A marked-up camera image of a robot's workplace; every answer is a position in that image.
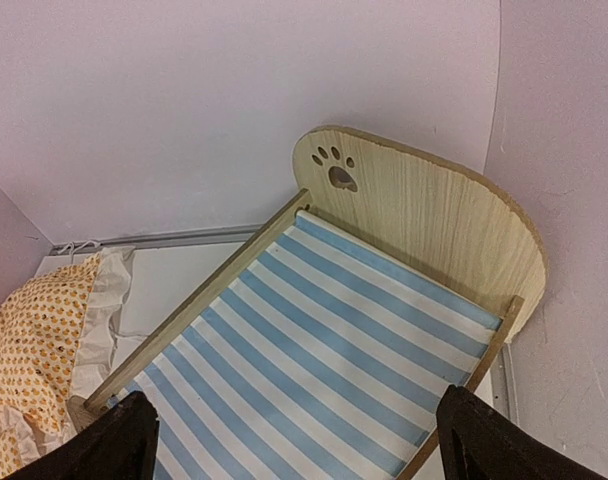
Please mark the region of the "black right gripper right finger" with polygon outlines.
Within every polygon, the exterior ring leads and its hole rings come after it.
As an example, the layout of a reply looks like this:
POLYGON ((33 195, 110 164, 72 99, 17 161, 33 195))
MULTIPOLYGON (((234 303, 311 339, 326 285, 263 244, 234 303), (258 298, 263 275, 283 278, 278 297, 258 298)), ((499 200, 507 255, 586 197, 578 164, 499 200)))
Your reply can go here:
POLYGON ((535 440, 464 387, 447 388, 436 418, 447 479, 602 477, 535 440))

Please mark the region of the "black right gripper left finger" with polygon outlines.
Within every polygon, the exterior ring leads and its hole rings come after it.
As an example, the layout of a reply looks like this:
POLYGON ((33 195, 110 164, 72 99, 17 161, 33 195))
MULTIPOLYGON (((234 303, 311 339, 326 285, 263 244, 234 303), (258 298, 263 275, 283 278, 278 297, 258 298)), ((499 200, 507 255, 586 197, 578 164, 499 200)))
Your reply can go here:
POLYGON ((63 446, 10 474, 10 479, 151 479, 158 413, 136 391, 63 446))

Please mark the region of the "duck print mattress cushion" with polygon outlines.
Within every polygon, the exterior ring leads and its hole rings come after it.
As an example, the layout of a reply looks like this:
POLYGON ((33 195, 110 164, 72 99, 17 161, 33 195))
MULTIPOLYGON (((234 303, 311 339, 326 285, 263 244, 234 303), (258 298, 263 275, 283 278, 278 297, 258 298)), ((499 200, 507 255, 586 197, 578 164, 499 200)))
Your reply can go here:
POLYGON ((130 247, 30 279, 0 307, 0 479, 62 446, 68 412, 109 375, 131 286, 130 247))

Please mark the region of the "wooden striped pet bed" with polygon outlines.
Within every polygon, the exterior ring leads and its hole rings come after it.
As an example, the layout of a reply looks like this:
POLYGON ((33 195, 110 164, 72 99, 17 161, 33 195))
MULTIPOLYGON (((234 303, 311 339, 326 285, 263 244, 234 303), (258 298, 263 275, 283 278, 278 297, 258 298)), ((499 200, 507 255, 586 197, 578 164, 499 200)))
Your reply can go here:
POLYGON ((534 223, 460 164, 348 127, 293 151, 297 194, 88 396, 140 392, 155 476, 410 479, 450 386, 540 302, 534 223))

